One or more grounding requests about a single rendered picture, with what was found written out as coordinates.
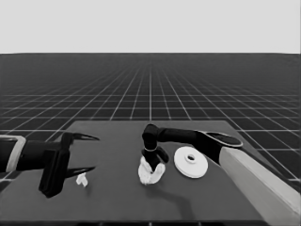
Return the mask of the large thick white disc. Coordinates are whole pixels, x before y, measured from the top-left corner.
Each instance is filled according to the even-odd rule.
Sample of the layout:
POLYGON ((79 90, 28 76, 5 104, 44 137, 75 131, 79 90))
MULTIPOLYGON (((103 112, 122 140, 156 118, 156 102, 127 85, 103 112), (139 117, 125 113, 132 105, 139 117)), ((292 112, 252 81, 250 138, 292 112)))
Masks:
POLYGON ((205 155, 189 146, 182 146, 176 150, 174 164, 180 173, 193 179, 203 177, 209 168, 205 155))

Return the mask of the small white T-shaped piece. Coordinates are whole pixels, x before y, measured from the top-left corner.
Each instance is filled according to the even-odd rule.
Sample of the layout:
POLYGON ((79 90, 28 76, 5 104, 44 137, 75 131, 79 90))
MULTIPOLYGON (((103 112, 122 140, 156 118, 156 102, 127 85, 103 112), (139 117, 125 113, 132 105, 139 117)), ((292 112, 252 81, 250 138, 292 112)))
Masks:
POLYGON ((84 173, 79 174, 76 178, 76 184, 86 187, 88 185, 87 177, 84 173))

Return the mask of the white round carrier with hole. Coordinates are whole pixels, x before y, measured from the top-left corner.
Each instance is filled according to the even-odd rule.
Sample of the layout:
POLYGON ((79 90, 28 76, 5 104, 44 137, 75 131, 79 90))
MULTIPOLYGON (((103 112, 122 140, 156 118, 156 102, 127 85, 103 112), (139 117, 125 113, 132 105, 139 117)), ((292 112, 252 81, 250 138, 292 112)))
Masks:
POLYGON ((149 175, 150 176, 150 185, 156 184, 160 181, 160 179, 162 177, 161 178, 155 177, 153 175, 153 173, 154 173, 154 171, 151 171, 151 173, 146 172, 145 169, 142 166, 140 166, 140 164, 139 164, 139 167, 138 167, 139 180, 142 175, 149 175))

